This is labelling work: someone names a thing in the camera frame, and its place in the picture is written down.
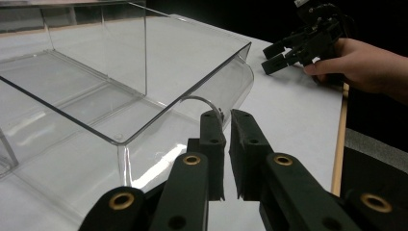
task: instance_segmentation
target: brass screw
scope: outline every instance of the brass screw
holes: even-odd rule
[[[371,194],[371,193],[363,193],[360,196],[360,199],[363,201],[363,203],[380,213],[390,213],[393,210],[393,206],[384,198]]]
[[[293,164],[292,159],[286,156],[275,156],[273,158],[273,161],[275,161],[276,164],[281,166],[291,166]]]
[[[135,197],[129,192],[118,192],[109,200],[109,207],[113,210],[124,210],[132,205]]]
[[[200,163],[200,161],[201,161],[201,159],[199,157],[197,157],[197,156],[194,156],[194,155],[187,156],[187,157],[185,157],[183,159],[183,162],[186,165],[189,165],[189,166],[195,166],[198,163]]]

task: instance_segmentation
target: small robotic hand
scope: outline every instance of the small robotic hand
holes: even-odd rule
[[[341,38],[351,37],[352,20],[332,4],[319,4],[309,0],[296,0],[298,16],[305,26],[292,32],[264,49],[267,61],[262,67],[267,75],[286,66],[312,64],[315,58],[335,58],[334,44]],[[329,78],[332,85],[343,85],[343,76]]]

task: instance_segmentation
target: finger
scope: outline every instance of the finger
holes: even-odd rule
[[[334,58],[330,60],[317,61],[314,67],[308,67],[314,75],[344,73],[344,59]]]

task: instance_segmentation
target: transparent acrylic container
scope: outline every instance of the transparent acrylic container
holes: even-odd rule
[[[249,41],[143,1],[1,1],[0,15],[0,162],[77,220],[112,188],[164,182],[201,114],[225,128],[252,87]]]

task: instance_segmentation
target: human hand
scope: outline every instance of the human hand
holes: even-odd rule
[[[327,74],[342,73],[355,89],[408,103],[408,58],[352,38],[339,38],[335,51],[339,58],[309,64],[305,73],[322,83],[327,82]]]

